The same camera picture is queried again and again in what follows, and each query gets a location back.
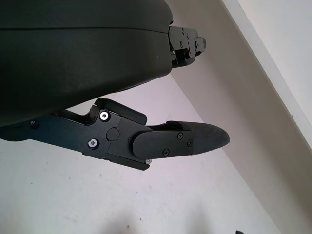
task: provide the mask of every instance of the white wall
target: white wall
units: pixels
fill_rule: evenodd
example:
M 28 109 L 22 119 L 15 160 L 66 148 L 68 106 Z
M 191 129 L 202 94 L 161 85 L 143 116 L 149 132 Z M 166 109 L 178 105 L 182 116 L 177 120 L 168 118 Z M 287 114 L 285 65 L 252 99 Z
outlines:
M 148 124 L 201 118 L 171 76 L 108 96 Z M 88 112 L 94 101 L 71 108 Z M 0 140 L 1 234 L 280 234 L 222 149 L 142 172 L 59 147 Z
M 205 122 L 228 131 L 225 153 L 279 230 L 312 233 L 310 148 L 233 19 L 218 0 L 167 2 L 175 25 L 207 40 L 174 79 Z
M 312 124 L 312 1 L 238 0 Z

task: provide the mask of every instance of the bolt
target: bolt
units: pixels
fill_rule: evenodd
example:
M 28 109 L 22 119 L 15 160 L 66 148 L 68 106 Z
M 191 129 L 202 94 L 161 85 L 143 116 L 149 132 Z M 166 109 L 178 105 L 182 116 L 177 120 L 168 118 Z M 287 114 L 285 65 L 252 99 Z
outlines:
M 167 149 L 167 150 L 164 150 L 164 152 L 162 152 L 162 154 L 167 157 L 169 155 L 170 151 Z
M 99 114 L 99 118 L 103 122 L 107 122 L 107 121 L 109 121 L 110 114 L 108 112 L 106 112 L 106 111 L 103 111 L 101 114 Z
M 182 140 L 182 139 L 183 139 L 183 133 L 179 133 L 179 134 L 177 135 L 177 139 L 178 139 L 178 140 Z
M 29 126 L 31 129 L 37 129 L 39 127 L 39 122 L 32 120 L 32 121 L 30 121 Z
M 145 160 L 145 163 L 150 165 L 152 163 L 152 160 L 151 159 L 147 159 L 147 160 Z
M 88 142 L 88 146 L 92 150 L 95 150 L 98 147 L 98 145 L 99 145 L 99 143 L 98 143 L 98 140 L 96 140 L 96 139 L 91 139 Z

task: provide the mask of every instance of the black plastic housing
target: black plastic housing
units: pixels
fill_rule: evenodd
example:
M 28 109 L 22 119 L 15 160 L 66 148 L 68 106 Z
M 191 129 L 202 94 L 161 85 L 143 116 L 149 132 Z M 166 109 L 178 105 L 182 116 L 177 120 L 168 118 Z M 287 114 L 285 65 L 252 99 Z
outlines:
M 0 126 L 165 76 L 164 0 L 2 0 Z

